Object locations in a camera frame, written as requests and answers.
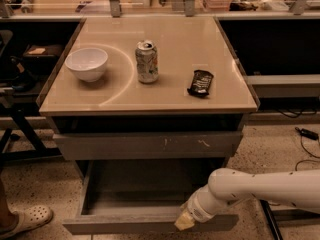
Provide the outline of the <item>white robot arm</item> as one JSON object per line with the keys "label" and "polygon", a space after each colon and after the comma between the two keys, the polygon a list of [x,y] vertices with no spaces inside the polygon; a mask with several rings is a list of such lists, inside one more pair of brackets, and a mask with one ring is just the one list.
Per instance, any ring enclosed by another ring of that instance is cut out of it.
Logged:
{"label": "white robot arm", "polygon": [[194,227],[196,222],[206,223],[218,213],[249,198],[319,214],[320,171],[249,174],[230,168],[214,170],[207,184],[181,206],[175,226],[183,231]]}

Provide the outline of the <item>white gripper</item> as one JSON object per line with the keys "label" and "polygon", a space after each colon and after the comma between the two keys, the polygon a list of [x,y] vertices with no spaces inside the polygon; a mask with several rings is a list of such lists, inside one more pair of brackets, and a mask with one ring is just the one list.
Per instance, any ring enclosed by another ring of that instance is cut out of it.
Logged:
{"label": "white gripper", "polygon": [[195,191],[186,202],[180,216],[174,225],[180,231],[190,229],[197,222],[207,222],[211,220],[220,208],[220,201],[213,195],[208,187],[201,187]]}

